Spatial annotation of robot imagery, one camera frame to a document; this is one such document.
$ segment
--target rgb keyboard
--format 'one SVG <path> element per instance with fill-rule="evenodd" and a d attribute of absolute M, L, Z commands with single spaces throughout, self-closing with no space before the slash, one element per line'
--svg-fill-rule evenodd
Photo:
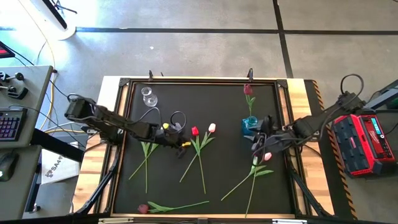
<path fill-rule="evenodd" d="M 0 142 L 18 141 L 26 108 L 0 108 Z"/>

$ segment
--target computer mouse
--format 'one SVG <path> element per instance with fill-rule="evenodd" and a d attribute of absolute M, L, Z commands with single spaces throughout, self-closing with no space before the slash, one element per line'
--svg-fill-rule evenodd
<path fill-rule="evenodd" d="M 0 157 L 0 182 L 8 181 L 14 174 L 19 155 L 15 152 L 7 152 Z"/>

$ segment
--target concrete floor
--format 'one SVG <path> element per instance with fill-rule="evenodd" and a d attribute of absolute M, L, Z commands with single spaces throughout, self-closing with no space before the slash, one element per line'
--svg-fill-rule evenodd
<path fill-rule="evenodd" d="M 67 21 L 80 27 L 163 27 L 276 29 L 272 0 L 63 0 Z M 398 3 L 392 0 L 279 0 L 285 29 L 398 30 Z M 17 1 L 0 2 L 0 40 L 35 60 L 44 38 Z M 358 73 L 365 80 L 361 94 L 373 92 L 397 78 L 396 35 L 286 35 L 295 78 L 317 80 L 325 105 L 336 101 L 340 79 Z M 78 32 L 64 41 L 51 41 L 57 86 L 65 93 L 97 99 L 105 75 L 244 77 L 252 67 L 255 77 L 286 77 L 277 34 L 137 34 Z M 38 64 L 52 64 L 46 45 Z M 13 58 L 0 66 L 20 65 Z M 359 89 L 353 78 L 349 91 Z M 55 92 L 60 123 L 66 99 Z M 42 107 L 49 108 L 46 101 Z M 37 201 L 43 210 L 25 217 L 63 215 L 76 179 L 42 187 Z M 398 220 L 398 179 L 366 182 L 349 180 L 358 218 L 395 223 Z"/>

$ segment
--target wooden table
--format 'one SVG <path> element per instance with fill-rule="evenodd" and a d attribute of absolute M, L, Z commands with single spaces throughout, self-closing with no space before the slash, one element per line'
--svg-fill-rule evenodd
<path fill-rule="evenodd" d="M 119 88 L 119 81 L 120 78 L 133 78 L 133 77 L 104 77 L 103 83 L 101 86 L 101 91 L 99 93 L 99 98 L 98 98 L 98 104 L 103 105 L 107 107 L 109 110 L 113 110 L 117 98 L 117 93 L 118 93 L 118 88 Z M 306 92 L 306 87 L 305 87 L 305 80 L 303 79 L 287 79 L 287 84 L 289 86 L 289 96 L 290 96 L 290 103 L 292 105 L 292 112 L 293 112 L 293 117 L 295 119 L 304 117 L 306 115 L 311 114 L 311 109 L 310 105 L 308 102 L 308 97 L 307 97 L 307 92 Z M 284 100 L 284 92 L 281 90 L 280 91 L 280 98 L 281 98 L 281 103 L 282 107 L 284 109 L 284 114 L 287 114 L 286 110 L 286 102 Z M 127 87 L 123 88 L 122 92 L 122 97 L 121 97 L 121 102 L 120 102 L 120 107 L 119 107 L 119 114 L 123 113 L 124 109 L 124 102 L 126 100 L 126 95 L 127 95 Z M 285 123 L 291 123 L 292 121 L 289 121 L 288 116 L 285 117 Z M 99 136 L 95 136 L 91 138 L 88 141 L 87 147 L 90 147 L 92 145 L 95 145 L 99 143 L 100 138 Z M 307 143 L 310 147 L 316 149 L 319 151 L 318 143 Z M 90 195 L 93 193 L 95 188 L 98 186 L 98 183 L 100 181 L 100 175 L 101 175 L 101 168 L 103 166 L 103 160 L 104 160 L 104 154 L 105 154 L 105 149 L 106 146 L 98 146 L 94 148 L 93 150 L 87 152 L 84 156 L 83 163 L 81 165 L 81 171 L 80 175 L 78 178 L 78 182 L 76 185 L 76 190 L 73 198 L 73 204 L 75 208 L 81 208 L 83 204 L 89 199 Z M 302 154 L 302 163 L 303 163 L 303 168 L 304 168 L 304 173 L 305 173 L 305 179 L 308 188 L 311 190 L 312 194 L 314 194 L 315 198 L 320 202 L 320 204 L 323 206 L 323 208 L 331 213 L 334 214 L 333 210 L 333 205 L 332 205 L 332 200 L 330 197 L 330 191 L 328 188 L 328 182 L 326 180 L 326 175 L 325 175 L 325 170 L 323 168 L 323 162 L 322 159 L 312 152 L 309 149 L 303 150 Z M 305 212 L 305 205 L 304 205 L 304 199 L 303 199 L 303 194 L 301 189 L 298 187 L 296 184 L 296 189 L 297 189 L 297 197 L 298 197 L 298 204 L 299 208 L 302 212 Z M 103 192 L 103 197 L 101 201 L 101 208 L 100 211 L 102 212 L 105 209 L 106 206 L 106 199 L 108 197 L 109 193 L 109 184 L 107 188 Z M 347 195 L 349 199 L 349 203 L 352 205 L 352 199 L 351 196 Z M 355 217 L 354 214 L 354 209 L 352 208 L 351 213 Z M 239 216 L 233 216 L 233 218 L 242 218 L 243 215 Z M 279 217 L 264 217 L 264 216 L 256 216 L 256 214 L 248 215 L 248 218 L 291 218 L 292 216 L 286 216 L 282 215 Z"/>

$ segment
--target blue vase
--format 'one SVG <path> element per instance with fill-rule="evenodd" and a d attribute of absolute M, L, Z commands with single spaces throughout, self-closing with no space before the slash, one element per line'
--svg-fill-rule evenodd
<path fill-rule="evenodd" d="M 255 116 L 250 116 L 248 118 L 242 119 L 242 133 L 244 136 L 252 136 L 255 132 L 250 131 L 249 128 L 255 127 L 257 125 L 257 118 Z"/>

